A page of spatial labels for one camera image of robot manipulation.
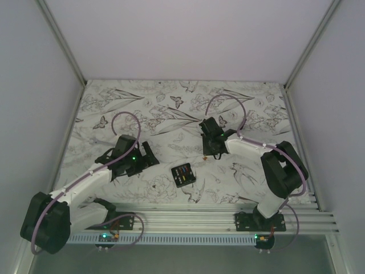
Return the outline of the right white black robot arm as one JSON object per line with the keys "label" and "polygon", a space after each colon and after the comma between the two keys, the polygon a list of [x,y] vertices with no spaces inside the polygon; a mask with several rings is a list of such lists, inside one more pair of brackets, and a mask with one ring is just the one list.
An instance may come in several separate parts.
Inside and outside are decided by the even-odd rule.
{"label": "right white black robot arm", "polygon": [[251,160],[259,159],[265,174],[268,192],[256,206],[253,225],[265,231],[273,224],[273,216],[290,197],[306,192],[309,173],[291,143],[267,144],[243,136],[240,130],[224,131],[214,118],[204,119],[201,130],[203,154],[233,154]]}

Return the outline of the black fuse box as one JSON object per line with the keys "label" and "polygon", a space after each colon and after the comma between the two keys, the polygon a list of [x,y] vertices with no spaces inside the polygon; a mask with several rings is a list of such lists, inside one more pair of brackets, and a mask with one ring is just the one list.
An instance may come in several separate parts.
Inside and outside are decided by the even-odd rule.
{"label": "black fuse box", "polygon": [[185,163],[171,168],[171,173],[177,188],[181,188],[196,182],[196,176],[192,171],[190,163]]}

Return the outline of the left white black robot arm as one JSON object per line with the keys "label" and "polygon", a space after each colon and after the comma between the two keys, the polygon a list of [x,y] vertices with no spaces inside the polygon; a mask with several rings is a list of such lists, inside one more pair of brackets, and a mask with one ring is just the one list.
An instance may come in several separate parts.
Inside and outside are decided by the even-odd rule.
{"label": "left white black robot arm", "polygon": [[110,229],[118,221],[126,221],[127,228],[132,229],[134,213],[119,212],[113,203],[101,198],[87,199],[118,177],[131,177],[158,164],[148,142],[121,135],[115,147],[99,156],[83,175],[49,194],[38,192],[32,197],[21,238],[33,251],[40,248],[55,254],[72,235],[85,229]]}

